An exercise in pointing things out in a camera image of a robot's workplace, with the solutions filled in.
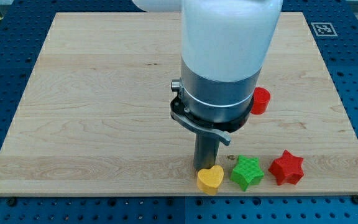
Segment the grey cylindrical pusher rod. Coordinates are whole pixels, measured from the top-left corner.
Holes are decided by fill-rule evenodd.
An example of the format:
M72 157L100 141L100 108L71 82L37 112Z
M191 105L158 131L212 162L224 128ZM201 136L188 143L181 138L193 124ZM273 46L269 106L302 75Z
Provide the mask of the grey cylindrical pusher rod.
M215 165L219 140L207 135L196 134L193 167L196 171L210 169Z

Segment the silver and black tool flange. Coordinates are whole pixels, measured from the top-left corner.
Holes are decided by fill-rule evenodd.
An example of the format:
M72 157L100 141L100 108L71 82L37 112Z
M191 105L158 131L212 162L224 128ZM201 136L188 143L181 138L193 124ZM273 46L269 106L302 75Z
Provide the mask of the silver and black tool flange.
M260 70L247 78L217 81L202 77L181 62L181 77L171 83L177 96L171 117L189 131L228 146L230 133L243 127L254 104Z

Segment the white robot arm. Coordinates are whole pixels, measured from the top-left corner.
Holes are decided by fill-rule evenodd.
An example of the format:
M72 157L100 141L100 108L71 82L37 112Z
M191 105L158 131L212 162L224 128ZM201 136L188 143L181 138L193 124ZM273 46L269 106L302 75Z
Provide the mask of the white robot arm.
M193 166L214 166L220 144L247 121L282 0L134 0L146 12L181 13L181 75L171 116L196 135Z

